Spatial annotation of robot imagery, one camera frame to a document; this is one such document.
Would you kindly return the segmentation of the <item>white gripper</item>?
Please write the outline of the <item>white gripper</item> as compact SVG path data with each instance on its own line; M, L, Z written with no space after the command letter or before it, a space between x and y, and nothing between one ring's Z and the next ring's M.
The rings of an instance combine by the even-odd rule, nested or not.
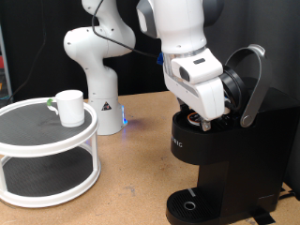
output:
M163 54L167 88L202 118L202 130L225 112L223 67L208 48L184 54Z

